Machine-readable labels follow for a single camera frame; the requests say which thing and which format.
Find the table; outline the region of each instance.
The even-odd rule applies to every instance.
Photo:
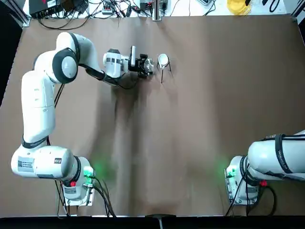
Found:
[[[89,159],[117,215],[222,215],[224,168],[232,157],[266,135],[304,129],[305,47],[289,15],[113,18],[88,20],[71,32],[94,43],[103,69],[109,48],[128,54],[131,45],[137,55],[156,61],[166,53],[171,60],[163,84],[156,71],[133,90],[111,88],[80,67],[56,107],[51,143]],[[55,48],[59,33],[36,20],[23,30],[0,108],[1,217],[56,214],[54,181],[15,176],[10,160],[23,132],[21,78],[39,53]],[[305,214],[304,182],[270,185],[277,215]],[[102,199],[94,198],[79,214],[104,214]],[[253,214],[270,211],[270,193],[263,198]]]
[[[169,0],[169,5],[168,5],[168,9],[165,12],[165,16],[170,16],[172,14],[172,16],[202,16],[204,15],[212,6],[212,2],[207,5],[204,6],[203,4],[199,3],[196,0],[179,0],[179,2],[177,3],[178,0]],[[89,3],[89,12],[93,13],[97,7],[97,5],[95,3],[99,3],[100,0],[91,0]],[[132,5],[138,5],[140,0],[131,0]],[[262,1],[261,0],[252,0],[251,1],[251,5],[252,5],[252,9],[249,13],[249,15],[270,15],[270,14],[286,14],[286,8],[284,5],[283,0],[280,0],[280,3],[277,7],[277,9],[274,11],[274,13],[270,13],[269,12],[269,6],[271,4],[271,0],[269,0],[267,2],[267,4],[265,6],[262,5]],[[215,5],[216,5],[216,10],[209,13],[209,15],[233,15],[227,8],[226,6],[227,0],[216,0],[215,1]],[[127,3],[121,3],[121,9],[125,10],[125,12],[127,11]],[[99,11],[102,9],[102,5],[100,5],[98,7],[98,9],[95,11]],[[25,1],[23,10],[26,14],[29,15],[29,0]],[[79,16],[79,18],[85,18],[86,16],[88,16],[88,13],[84,13],[82,15]],[[131,13],[131,17],[137,17],[138,14],[134,11],[132,11]],[[101,17],[101,18],[105,18],[108,17],[108,15],[103,15],[102,13],[98,13],[96,15],[96,17]]]

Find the robotic arm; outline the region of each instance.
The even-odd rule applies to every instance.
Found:
[[[235,156],[225,170],[229,199],[233,201],[236,196],[234,204],[247,205],[248,192],[249,204],[254,204],[263,180],[305,181],[304,151],[305,130],[295,135],[272,135],[252,143],[248,156]]]
[[[55,128],[55,84],[72,82],[77,76],[78,66],[111,85],[117,85],[122,74],[128,71],[146,78],[153,70],[147,55],[135,58],[134,46],[130,56],[110,49],[103,62],[106,72],[99,67],[93,43],[68,32],[59,34],[55,50],[36,58],[33,71],[27,72],[21,83],[23,138],[11,159],[11,168],[16,175],[58,179],[64,184],[67,199],[78,201],[88,197],[88,187],[92,182],[89,177],[94,176],[89,161],[74,156],[67,148],[47,145],[47,138]]]

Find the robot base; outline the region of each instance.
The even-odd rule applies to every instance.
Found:
[[[76,182],[75,187],[66,187],[63,185],[65,192],[65,200],[70,206],[92,206],[94,189],[85,186],[86,178],[84,176],[84,168],[90,167],[89,161],[84,157],[79,157],[81,162],[81,175]]]
[[[238,190],[234,201],[234,205],[247,205],[246,182],[242,180],[243,175],[241,168],[242,167],[246,168],[244,165],[248,160],[245,159],[243,163],[242,158],[243,157],[241,156],[235,156],[232,159],[229,167],[224,170],[225,186],[230,203],[232,203],[232,201],[234,200],[236,191]],[[248,188],[248,204],[249,205],[255,204],[258,196],[258,186],[251,186],[248,184],[247,188]]]
[[[94,198],[94,189],[89,188],[87,190],[86,196],[82,200],[71,200],[67,198],[65,198],[65,200],[67,205],[70,206],[92,206],[93,198]]]

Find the black cable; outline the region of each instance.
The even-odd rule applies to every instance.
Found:
[[[59,101],[59,98],[60,98],[60,96],[61,96],[61,93],[62,93],[62,91],[63,91],[63,89],[64,89],[64,86],[65,86],[65,85],[62,83],[61,86],[60,86],[60,88],[59,88],[59,90],[58,90],[58,92],[57,92],[57,94],[56,94],[56,96],[55,96],[55,99],[54,99],[54,107],[55,107],[55,108],[56,108],[56,105],[57,105],[57,103],[58,103],[58,101]],[[47,145],[48,145],[48,146],[51,145],[49,136],[47,137]],[[66,205],[66,198],[65,198],[65,194],[64,194],[63,187],[62,187],[61,183],[60,183],[60,186],[61,186],[61,191],[62,191],[63,200],[62,200],[62,198],[61,198],[61,192],[60,192],[60,190],[59,190],[59,188],[58,188],[58,185],[57,185],[56,180],[54,180],[54,182],[55,182],[56,189],[57,189],[57,193],[58,193],[58,196],[59,196],[59,199],[58,199],[58,207],[57,207],[57,217],[59,217],[59,216],[58,216],[58,213],[59,213],[59,203],[61,202],[61,204],[62,204],[62,206],[65,208],[66,212],[67,212],[67,205]]]
[[[209,8],[209,10],[204,14],[204,16],[208,15],[210,12],[213,12],[216,10],[216,5],[215,5],[216,0],[213,0],[213,4]]]
[[[269,7],[270,13],[273,13],[273,12],[276,10],[276,8],[278,7],[278,4],[280,3],[280,0],[277,0],[276,6],[274,7],[274,9],[271,9],[274,3],[275,3],[275,0],[273,0],[273,1],[271,2],[271,5],[270,5],[270,7]]]
[[[96,9],[93,11],[92,14],[89,14],[89,12],[87,11],[88,16],[85,17],[85,21],[84,21],[81,25],[79,25],[79,26],[77,26],[77,27],[64,29],[64,27],[67,26],[67,25],[72,21],[72,19],[74,18],[74,14],[75,14],[75,10],[74,10],[74,9],[70,11],[70,14],[64,15],[63,18],[67,18],[68,16],[71,16],[71,18],[70,18],[70,20],[69,20],[66,24],[64,24],[64,25],[62,25],[62,26],[60,26],[60,27],[51,27],[51,26],[47,26],[47,25],[45,25],[45,24],[42,23],[41,19],[38,19],[38,22],[39,22],[40,25],[42,25],[43,27],[45,27],[45,28],[47,28],[47,29],[50,29],[50,30],[68,31],[68,30],[78,29],[78,28],[80,28],[81,26],[83,26],[83,25],[88,21],[89,18],[91,18],[91,17],[93,17],[94,15],[96,15],[97,13],[100,13],[100,12],[101,12],[101,11],[99,11],[99,12],[96,12],[96,11],[97,11],[97,9],[99,8],[99,6],[100,6],[102,3],[103,3],[103,0],[102,0],[100,3],[97,3],[98,6],[96,7]]]
[[[246,169],[245,173],[246,173],[246,195],[247,195],[246,216],[248,216],[249,214],[248,169]]]
[[[260,202],[260,200],[262,198],[262,195],[263,195],[263,193],[266,189],[269,189],[272,192],[272,195],[273,195],[273,206],[272,206],[272,209],[271,209],[270,213],[267,216],[273,216],[274,215],[274,213],[276,211],[276,208],[277,208],[277,196],[276,196],[276,193],[275,193],[274,189],[270,186],[259,188],[257,201],[252,207],[249,208],[248,214],[258,205],[258,203]]]
[[[105,190],[103,189],[102,184],[100,183],[100,181],[98,180],[98,178],[95,177],[95,179],[96,179],[97,182],[99,183],[99,185],[100,185],[100,187],[101,187],[101,190],[102,190],[102,193],[104,194],[104,193],[105,193]],[[111,203],[110,203],[109,193],[107,193],[106,196],[107,196],[108,202],[107,202],[106,199],[104,198],[104,205],[105,205],[106,215],[107,215],[107,217],[109,217],[110,208],[112,209],[112,206],[111,206]]]
[[[95,179],[96,179],[97,182],[99,183],[99,185],[100,185],[100,187],[101,187],[101,190],[102,190],[102,193],[106,193],[106,197],[107,197],[107,201],[108,201],[108,206],[109,206],[109,209],[108,209],[108,210],[109,210],[109,212],[112,214],[112,216],[114,216],[115,213],[114,213],[114,211],[113,211],[112,204],[111,204],[111,202],[110,202],[109,190],[108,190],[108,187],[107,187],[105,181],[102,179],[103,184],[105,185],[106,190],[103,188],[103,186],[102,186],[102,184],[100,183],[99,179],[96,178],[96,177],[95,177]]]
[[[176,5],[177,5],[177,3],[178,3],[179,1],[180,1],[180,0],[178,0],[178,1],[176,2],[176,4],[173,6],[173,11],[175,10],[175,7],[176,7]]]
[[[191,16],[191,0],[189,1],[189,16]]]
[[[246,175],[246,172],[244,173],[243,177],[241,178],[241,180],[240,180],[240,182],[239,182],[239,184],[238,184],[238,187],[237,187],[237,190],[236,190],[236,193],[235,193],[234,199],[233,199],[232,203],[230,204],[230,207],[229,207],[229,209],[227,210],[227,212],[226,212],[225,216],[228,216],[228,214],[229,214],[229,212],[230,212],[230,210],[231,210],[231,208],[232,208],[232,206],[233,206],[233,204],[234,204],[234,202],[235,202],[235,199],[236,199],[236,196],[237,196],[238,190],[239,190],[239,188],[240,188],[240,185],[242,184],[242,181],[243,181],[243,179],[244,179],[245,175]]]
[[[99,194],[101,195],[101,197],[103,198],[104,203],[106,204],[106,207],[108,208],[108,210],[110,210],[109,204],[108,204],[108,202],[106,201],[105,195],[102,193],[102,191],[101,191],[99,188],[97,188],[96,186],[93,186],[93,188],[94,188],[96,191],[98,191],[98,193],[99,193]],[[111,213],[111,215],[112,215],[113,217],[116,217],[115,214],[114,214],[112,211],[110,211],[110,213]]]
[[[47,29],[50,29],[50,30],[67,31],[67,30],[75,30],[75,29],[80,28],[81,26],[83,26],[84,24],[86,24],[86,22],[88,21],[88,19],[89,19],[89,17],[87,17],[87,19],[84,21],[84,23],[81,24],[80,26],[73,27],[73,28],[68,28],[68,29],[62,29],[63,27],[61,27],[61,28],[54,28],[54,27],[46,26],[46,25],[44,25],[44,24],[41,22],[40,19],[38,19],[38,22],[39,22],[40,25],[42,25],[43,27],[45,27],[45,28],[47,28]]]
[[[133,4],[140,10],[140,12],[143,12],[147,17],[148,17],[148,16],[152,16],[152,15],[149,15],[148,13],[146,13],[144,10],[141,10],[141,8],[138,7],[137,4],[134,3],[134,0],[132,0],[132,2],[133,2]]]

